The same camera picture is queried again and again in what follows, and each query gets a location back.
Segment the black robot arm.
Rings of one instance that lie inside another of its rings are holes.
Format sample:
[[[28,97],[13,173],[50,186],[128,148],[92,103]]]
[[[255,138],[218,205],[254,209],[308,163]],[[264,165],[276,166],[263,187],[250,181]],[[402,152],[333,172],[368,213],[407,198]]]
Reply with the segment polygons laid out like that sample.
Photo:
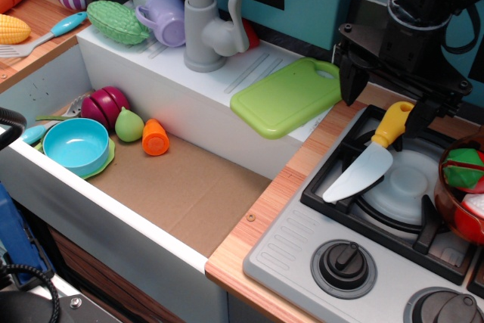
[[[377,77],[416,101],[405,123],[415,138],[437,117],[454,116],[469,81],[444,53],[463,54],[479,39],[480,0],[388,0],[383,28],[345,23],[335,51],[340,89],[347,105]]]

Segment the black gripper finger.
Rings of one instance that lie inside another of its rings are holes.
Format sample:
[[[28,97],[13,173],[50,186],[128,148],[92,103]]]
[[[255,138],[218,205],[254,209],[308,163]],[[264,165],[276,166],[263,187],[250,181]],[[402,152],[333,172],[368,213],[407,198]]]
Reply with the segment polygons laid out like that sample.
[[[402,151],[404,139],[415,139],[428,127],[432,121],[432,113],[427,106],[417,102],[413,105],[409,101],[398,101],[394,107],[396,111],[396,137],[393,147]]]
[[[351,106],[368,84],[368,72],[349,54],[340,59],[340,93],[343,101]]]

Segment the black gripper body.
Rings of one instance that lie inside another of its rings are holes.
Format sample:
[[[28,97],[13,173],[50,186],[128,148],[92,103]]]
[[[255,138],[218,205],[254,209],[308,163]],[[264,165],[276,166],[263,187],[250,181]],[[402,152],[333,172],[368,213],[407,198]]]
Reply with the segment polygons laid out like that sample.
[[[438,30],[410,30],[392,24],[375,28],[344,23],[335,51],[340,66],[349,54],[368,72],[368,79],[382,79],[419,101],[433,117],[457,114],[472,85],[445,58]]]

